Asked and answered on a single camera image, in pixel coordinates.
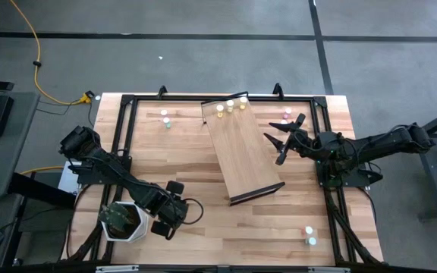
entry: gray floor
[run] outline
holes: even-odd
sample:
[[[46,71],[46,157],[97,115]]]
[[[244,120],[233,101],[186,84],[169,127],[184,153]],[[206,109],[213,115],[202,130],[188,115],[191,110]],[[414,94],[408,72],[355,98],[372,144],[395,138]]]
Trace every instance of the gray floor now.
[[[307,0],[20,0],[39,31],[100,33],[312,35]],[[437,36],[437,1],[316,0],[324,35]],[[28,31],[0,0],[0,30]],[[348,98],[357,137],[396,124],[424,124],[437,115],[437,43],[326,42],[335,95]],[[0,38],[0,80],[15,91],[36,92],[33,39]],[[318,53],[308,41],[42,39],[40,84],[71,101],[91,89],[103,92],[169,91],[324,94]],[[97,106],[93,108],[95,118]],[[41,105],[49,111],[63,108]],[[36,113],[18,170],[61,165],[59,141],[76,125],[88,125],[87,106],[65,116]],[[378,160],[385,179],[373,186],[385,261],[437,269],[437,221],[417,213],[435,205],[416,155]],[[58,232],[44,234],[59,248]],[[33,261],[55,259],[29,252]]]

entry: wooden table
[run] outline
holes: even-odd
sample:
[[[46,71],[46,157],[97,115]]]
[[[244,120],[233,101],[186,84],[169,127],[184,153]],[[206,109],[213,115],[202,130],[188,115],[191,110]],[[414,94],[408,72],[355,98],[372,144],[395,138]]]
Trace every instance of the wooden table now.
[[[95,131],[102,147],[111,149],[121,93],[104,93],[97,114]],[[345,96],[326,96],[332,130],[354,138]],[[280,122],[285,108],[292,117],[304,113],[303,128],[313,135],[310,107],[305,102],[251,102],[260,130],[280,140],[287,138],[268,125]],[[168,110],[171,128],[166,129],[160,111]],[[126,113],[121,136],[124,145]],[[278,154],[264,137],[271,160]],[[168,265],[334,265],[325,199],[316,182],[313,161],[293,152],[282,166],[275,165],[286,185],[278,192],[233,207],[228,205],[219,162],[203,124],[199,102],[141,101],[137,109],[131,173],[162,187],[168,180],[185,184],[183,197],[198,199],[205,206],[201,221],[182,225],[174,238],[148,234],[136,243],[116,243],[113,263]],[[351,227],[365,247],[382,260],[370,202],[358,189],[345,188]],[[96,225],[102,187],[94,185],[82,196],[71,230],[71,253],[85,241]],[[130,200],[124,191],[123,200]],[[200,208],[190,205],[187,220],[195,219]],[[305,226],[316,230],[318,244],[304,243]],[[347,257],[343,232],[339,232],[342,254]],[[105,249],[102,236],[100,254]]]

